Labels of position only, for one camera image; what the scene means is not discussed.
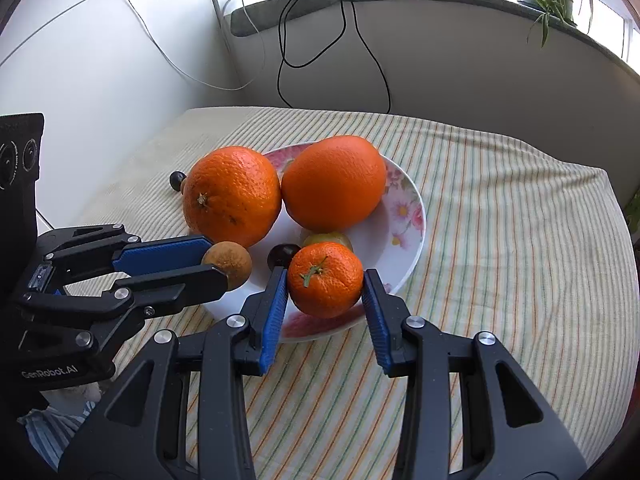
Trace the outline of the brown kiwi-like fruit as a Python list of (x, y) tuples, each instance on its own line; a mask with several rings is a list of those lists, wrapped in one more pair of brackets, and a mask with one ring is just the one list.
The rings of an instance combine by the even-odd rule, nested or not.
[(253, 270), (252, 258), (245, 247), (235, 242), (213, 244), (202, 258), (203, 264), (212, 264), (228, 278), (228, 290), (241, 287)]

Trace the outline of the dark cherry tomato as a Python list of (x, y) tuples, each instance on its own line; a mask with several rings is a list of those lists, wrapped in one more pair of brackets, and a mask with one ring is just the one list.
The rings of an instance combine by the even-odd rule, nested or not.
[(295, 255), (300, 251), (296, 244), (279, 244), (270, 249), (267, 256), (267, 266), (270, 271), (274, 268), (287, 269)]

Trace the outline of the small mandarin with stem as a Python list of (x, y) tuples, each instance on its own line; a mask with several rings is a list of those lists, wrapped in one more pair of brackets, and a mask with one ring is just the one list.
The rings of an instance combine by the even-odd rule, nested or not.
[(295, 307), (314, 318), (336, 318), (360, 298), (363, 267), (346, 246), (322, 242), (303, 247), (288, 266)]

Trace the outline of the floral white plate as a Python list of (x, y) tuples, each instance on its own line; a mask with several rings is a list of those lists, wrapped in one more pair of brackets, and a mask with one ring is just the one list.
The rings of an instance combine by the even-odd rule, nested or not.
[[(385, 166), (385, 191), (375, 211), (344, 234), (362, 265), (377, 270), (386, 292), (397, 295), (421, 257), (426, 239), (425, 212), (420, 192), (408, 174), (390, 158), (385, 159)], [(282, 209), (267, 236), (248, 250), (253, 263), (248, 281), (221, 299), (204, 304), (204, 308), (216, 320), (238, 313), (248, 296), (266, 287), (270, 275), (267, 266), (270, 249), (279, 244), (300, 244), (308, 235), (309, 231)], [(289, 302), (280, 341), (289, 344), (331, 336), (363, 320), (361, 304), (355, 304), (341, 316), (322, 320), (300, 312)]]

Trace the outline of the large dimpled orange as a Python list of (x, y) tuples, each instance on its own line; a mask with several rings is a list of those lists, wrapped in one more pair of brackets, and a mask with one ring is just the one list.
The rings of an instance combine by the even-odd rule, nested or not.
[(245, 248), (268, 234), (281, 205), (277, 171), (266, 156), (242, 146), (201, 158), (182, 190), (183, 217), (192, 232)]

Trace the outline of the yellow green fruit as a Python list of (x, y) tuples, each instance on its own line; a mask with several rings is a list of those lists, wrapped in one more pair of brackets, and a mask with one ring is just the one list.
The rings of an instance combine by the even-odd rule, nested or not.
[(302, 246), (307, 247), (313, 244), (320, 243), (336, 243), (348, 248), (351, 252), (354, 251), (354, 248), (352, 248), (352, 242), (345, 234), (341, 232), (309, 234), (304, 239)]

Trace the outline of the large smooth orange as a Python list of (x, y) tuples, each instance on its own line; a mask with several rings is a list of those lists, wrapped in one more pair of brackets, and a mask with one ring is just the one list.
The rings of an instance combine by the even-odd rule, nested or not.
[(360, 136), (334, 136), (309, 145), (281, 179), (288, 215), (312, 232), (343, 231), (367, 219), (385, 185), (383, 156)]

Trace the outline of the dark plum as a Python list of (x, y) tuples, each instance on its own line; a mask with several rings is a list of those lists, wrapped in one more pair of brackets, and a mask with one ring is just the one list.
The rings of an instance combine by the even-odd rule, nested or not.
[(169, 175), (169, 184), (171, 188), (181, 193), (184, 185), (184, 181), (186, 180), (186, 175), (182, 171), (173, 171)]

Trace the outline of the striped tablecloth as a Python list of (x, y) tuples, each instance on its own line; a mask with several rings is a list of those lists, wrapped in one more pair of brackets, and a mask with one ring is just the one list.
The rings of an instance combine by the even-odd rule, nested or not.
[[(405, 118), (327, 110), (189, 110), (91, 197), (83, 224), (121, 223), (146, 240), (186, 232), (168, 177), (226, 145), (269, 152), (356, 134), (401, 166), (425, 209), (394, 206), (426, 241), (402, 289), (408, 308), (457, 335), (494, 333), (536, 382), (588, 463), (622, 428), (639, 359), (639, 283), (605, 171), (519, 141)], [(245, 383), (262, 479), (387, 479), (406, 384), (375, 361), (367, 327), (282, 346)]]

